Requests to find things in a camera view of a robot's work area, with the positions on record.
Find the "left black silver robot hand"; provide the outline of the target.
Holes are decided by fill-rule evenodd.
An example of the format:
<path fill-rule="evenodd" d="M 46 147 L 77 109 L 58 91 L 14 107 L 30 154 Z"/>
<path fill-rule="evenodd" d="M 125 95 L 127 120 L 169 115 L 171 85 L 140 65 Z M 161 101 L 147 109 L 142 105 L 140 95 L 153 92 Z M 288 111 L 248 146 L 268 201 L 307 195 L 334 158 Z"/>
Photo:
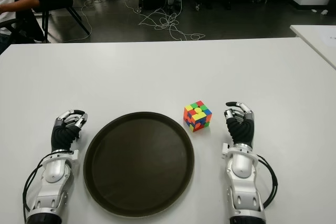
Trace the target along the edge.
<path fill-rule="evenodd" d="M 67 110 L 58 116 L 51 133 L 51 151 L 69 151 L 87 119 L 87 113 L 82 110 Z"/>

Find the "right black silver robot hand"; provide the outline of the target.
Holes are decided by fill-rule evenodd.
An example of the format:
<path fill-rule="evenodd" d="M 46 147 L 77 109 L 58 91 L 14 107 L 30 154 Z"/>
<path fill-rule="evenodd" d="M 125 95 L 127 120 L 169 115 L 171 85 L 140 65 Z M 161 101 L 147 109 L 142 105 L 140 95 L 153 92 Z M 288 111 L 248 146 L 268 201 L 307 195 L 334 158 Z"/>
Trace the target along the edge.
<path fill-rule="evenodd" d="M 226 106 L 230 109 L 224 112 L 224 116 L 233 143 L 252 148 L 255 131 L 253 111 L 241 102 L 226 102 Z"/>

